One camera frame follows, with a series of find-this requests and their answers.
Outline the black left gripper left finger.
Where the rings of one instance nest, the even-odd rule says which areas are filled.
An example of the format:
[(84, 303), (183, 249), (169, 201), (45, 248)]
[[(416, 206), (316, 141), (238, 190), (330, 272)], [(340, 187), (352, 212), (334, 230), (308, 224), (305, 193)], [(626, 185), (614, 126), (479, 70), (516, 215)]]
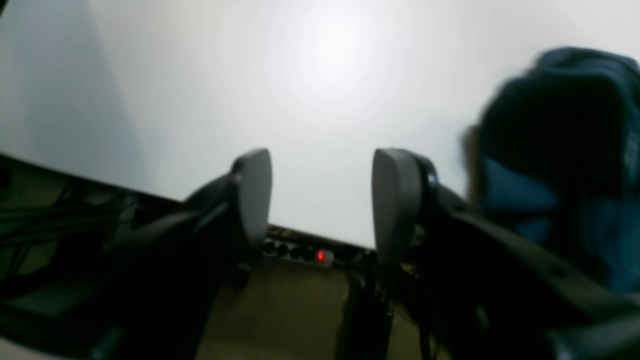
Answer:
[(191, 360), (225, 278), (261, 255), (270, 151), (228, 173), (128, 239), (32, 291), (3, 298), (1, 337), (73, 360)]

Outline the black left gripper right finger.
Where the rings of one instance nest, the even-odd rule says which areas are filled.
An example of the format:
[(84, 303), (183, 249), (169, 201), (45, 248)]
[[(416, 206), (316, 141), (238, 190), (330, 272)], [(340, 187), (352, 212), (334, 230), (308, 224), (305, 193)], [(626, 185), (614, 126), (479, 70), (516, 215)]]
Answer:
[(637, 360), (639, 303), (483, 218), (434, 164), (374, 152), (377, 278), (454, 360)]

